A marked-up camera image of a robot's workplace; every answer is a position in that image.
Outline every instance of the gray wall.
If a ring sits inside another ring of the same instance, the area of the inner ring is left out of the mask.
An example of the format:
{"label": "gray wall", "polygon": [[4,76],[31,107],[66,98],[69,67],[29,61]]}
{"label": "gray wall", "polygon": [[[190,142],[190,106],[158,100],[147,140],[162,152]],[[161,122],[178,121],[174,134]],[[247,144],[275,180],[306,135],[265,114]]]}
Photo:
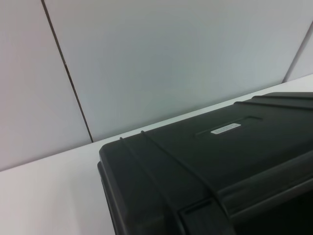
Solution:
{"label": "gray wall", "polygon": [[[96,141],[279,84],[313,20],[311,0],[46,3]],[[39,0],[0,2],[0,108],[0,170],[90,143]]]}
{"label": "gray wall", "polygon": [[0,170],[90,143],[38,0],[0,1]]}
{"label": "gray wall", "polygon": [[100,140],[282,82],[311,0],[46,0]]}

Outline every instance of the label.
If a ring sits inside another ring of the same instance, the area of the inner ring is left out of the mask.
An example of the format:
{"label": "label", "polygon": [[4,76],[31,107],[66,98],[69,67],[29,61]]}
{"label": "label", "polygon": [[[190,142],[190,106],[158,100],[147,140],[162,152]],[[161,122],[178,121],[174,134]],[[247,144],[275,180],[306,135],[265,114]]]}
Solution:
{"label": "label", "polygon": [[241,125],[237,124],[237,123],[232,123],[232,124],[229,124],[227,126],[223,126],[219,129],[216,129],[214,131],[211,131],[211,133],[217,135],[217,134],[223,133],[225,131],[229,131],[229,130],[234,129],[234,128],[239,127],[239,126],[241,126]]}

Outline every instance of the black hard case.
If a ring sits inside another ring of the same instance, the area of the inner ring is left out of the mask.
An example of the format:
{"label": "black hard case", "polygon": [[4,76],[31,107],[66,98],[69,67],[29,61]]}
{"label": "black hard case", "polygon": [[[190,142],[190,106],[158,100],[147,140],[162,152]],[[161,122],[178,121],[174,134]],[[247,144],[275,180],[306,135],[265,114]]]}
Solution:
{"label": "black hard case", "polygon": [[313,189],[312,150],[313,93],[270,93],[105,144],[98,169],[117,235],[234,235]]}

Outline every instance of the panel seam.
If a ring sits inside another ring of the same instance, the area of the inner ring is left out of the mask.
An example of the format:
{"label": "panel seam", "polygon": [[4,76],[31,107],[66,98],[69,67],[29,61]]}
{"label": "panel seam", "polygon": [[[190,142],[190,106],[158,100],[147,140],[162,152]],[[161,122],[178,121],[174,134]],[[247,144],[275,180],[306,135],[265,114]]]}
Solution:
{"label": "panel seam", "polygon": [[82,105],[81,105],[81,103],[80,103],[80,101],[79,101],[79,98],[78,98],[78,95],[77,95],[77,92],[76,92],[74,83],[73,83],[72,78],[71,78],[71,76],[70,76],[70,73],[69,73],[69,70],[68,70],[66,61],[65,61],[65,59],[64,59],[64,56],[63,56],[63,53],[62,53],[62,50],[61,50],[61,47],[60,47],[60,44],[59,44],[59,40],[58,40],[57,35],[56,35],[55,31],[54,31],[54,28],[53,28],[53,25],[52,25],[52,22],[51,22],[51,18],[50,18],[50,15],[49,15],[47,6],[45,5],[45,0],[41,0],[41,3],[42,3],[42,5],[43,5],[44,11],[45,11],[45,15],[46,15],[47,20],[48,20],[48,22],[49,22],[50,29],[51,29],[52,34],[53,34],[53,37],[54,37],[54,41],[55,41],[55,43],[56,43],[56,45],[57,45],[57,47],[58,47],[58,50],[59,50],[59,53],[60,53],[60,56],[61,56],[63,65],[64,65],[65,70],[66,70],[66,72],[67,72],[67,76],[68,76],[69,82],[70,82],[70,84],[71,84],[71,86],[72,86],[72,89],[73,89],[73,92],[74,92],[74,94],[75,94],[76,101],[77,101],[77,103],[78,103],[80,112],[81,112],[81,114],[82,114],[82,116],[83,116],[83,119],[84,119],[84,122],[85,122],[85,125],[86,125],[86,128],[87,128],[87,131],[88,131],[90,140],[91,140],[91,142],[93,143],[92,135],[91,135],[90,129],[89,129],[89,127],[88,127],[87,120],[86,120],[84,111],[83,111],[83,109],[82,109]]}
{"label": "panel seam", "polygon": [[312,33],[313,33],[313,22],[311,23],[306,35],[304,36],[303,41],[302,41],[296,55],[294,56],[292,63],[290,64],[290,67],[288,68],[287,73],[286,73],[282,83],[288,82],[293,69],[295,68],[296,64],[298,63],[302,52],[304,51],[305,47],[307,46],[307,44],[309,42],[310,37],[312,36]]}

